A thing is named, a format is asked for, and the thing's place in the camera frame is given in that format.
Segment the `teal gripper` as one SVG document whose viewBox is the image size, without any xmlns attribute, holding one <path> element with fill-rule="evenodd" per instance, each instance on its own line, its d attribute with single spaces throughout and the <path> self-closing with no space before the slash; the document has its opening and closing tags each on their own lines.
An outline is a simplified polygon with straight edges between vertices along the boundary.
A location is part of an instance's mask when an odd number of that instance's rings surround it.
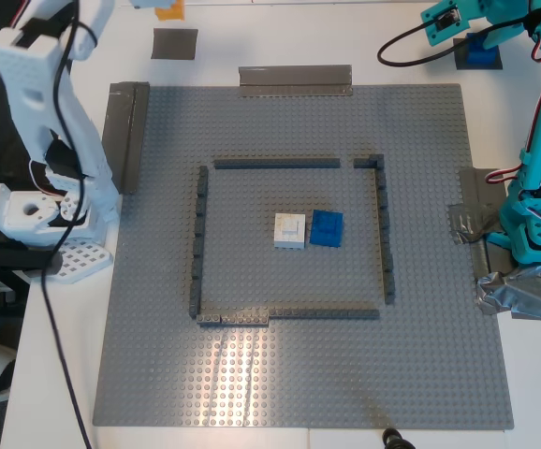
<svg viewBox="0 0 541 449">
<path fill-rule="evenodd" d="M 470 28 L 470 21 L 485 18 L 492 25 L 523 18 L 529 11 L 527 0 L 460 0 L 457 8 L 461 18 L 461 29 Z M 497 47 L 524 32 L 522 23 L 491 30 L 486 34 L 484 50 Z"/>
</svg>

